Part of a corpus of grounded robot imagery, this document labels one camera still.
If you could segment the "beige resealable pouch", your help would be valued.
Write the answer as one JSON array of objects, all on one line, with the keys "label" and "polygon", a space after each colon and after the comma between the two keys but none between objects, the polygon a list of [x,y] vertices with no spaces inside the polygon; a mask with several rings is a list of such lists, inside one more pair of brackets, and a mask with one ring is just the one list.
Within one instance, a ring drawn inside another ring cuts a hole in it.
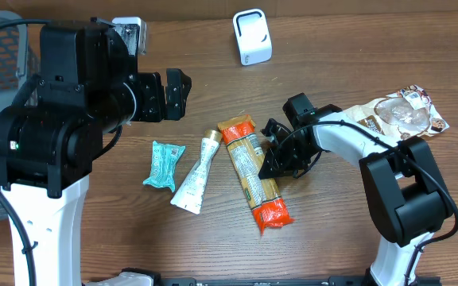
[{"label": "beige resealable pouch", "polygon": [[398,141],[414,136],[431,137],[449,127],[426,90],[418,85],[410,85],[343,112],[360,125]]}]

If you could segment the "orange spaghetti package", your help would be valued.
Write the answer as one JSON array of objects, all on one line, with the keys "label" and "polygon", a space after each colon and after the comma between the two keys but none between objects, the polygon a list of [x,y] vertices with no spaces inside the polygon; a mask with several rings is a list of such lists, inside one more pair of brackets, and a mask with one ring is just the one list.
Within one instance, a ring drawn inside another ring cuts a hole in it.
[{"label": "orange spaghetti package", "polygon": [[217,124],[238,174],[246,201],[258,228],[281,228],[294,222],[273,179],[260,179],[264,152],[251,116],[241,115]]}]

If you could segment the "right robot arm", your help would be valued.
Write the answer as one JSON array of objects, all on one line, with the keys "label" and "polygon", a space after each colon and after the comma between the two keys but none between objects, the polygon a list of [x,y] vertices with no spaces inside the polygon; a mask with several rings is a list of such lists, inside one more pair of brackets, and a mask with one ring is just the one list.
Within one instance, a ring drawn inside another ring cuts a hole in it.
[{"label": "right robot arm", "polygon": [[321,153],[358,167],[371,220],[381,238],[374,262],[362,276],[332,276],[330,285],[439,285],[415,269],[424,248],[458,231],[458,209],[427,142],[399,141],[351,119],[338,106],[316,108],[300,93],[282,107],[290,125],[270,119],[262,179],[306,174]]}]

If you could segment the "teal snack bar wrapper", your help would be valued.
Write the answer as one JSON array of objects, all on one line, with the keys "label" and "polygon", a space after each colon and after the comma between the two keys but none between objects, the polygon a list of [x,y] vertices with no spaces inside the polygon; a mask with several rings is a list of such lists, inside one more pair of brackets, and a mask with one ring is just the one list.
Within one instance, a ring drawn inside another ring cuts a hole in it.
[{"label": "teal snack bar wrapper", "polygon": [[152,149],[150,174],[142,184],[155,188],[167,187],[174,193],[176,190],[174,174],[177,162],[182,157],[186,147],[154,141]]}]

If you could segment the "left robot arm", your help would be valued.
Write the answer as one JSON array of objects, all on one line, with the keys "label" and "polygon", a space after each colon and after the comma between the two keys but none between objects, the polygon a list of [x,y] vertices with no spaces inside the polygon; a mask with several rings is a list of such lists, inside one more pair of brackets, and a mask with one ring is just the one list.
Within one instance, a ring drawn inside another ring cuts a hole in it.
[{"label": "left robot arm", "polygon": [[80,224],[95,160],[129,122],[179,120],[191,79],[141,73],[139,17],[41,21],[41,70],[0,112],[0,201],[17,285],[79,285]]}]

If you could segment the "white tube with gold cap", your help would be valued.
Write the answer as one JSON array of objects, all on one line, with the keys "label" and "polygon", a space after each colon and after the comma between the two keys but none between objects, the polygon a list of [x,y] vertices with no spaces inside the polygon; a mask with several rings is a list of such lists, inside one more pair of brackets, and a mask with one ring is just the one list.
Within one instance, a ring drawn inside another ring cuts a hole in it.
[{"label": "white tube with gold cap", "polygon": [[208,129],[200,144],[198,161],[185,177],[180,188],[170,203],[195,215],[200,213],[212,159],[219,149],[222,134],[219,131]]}]

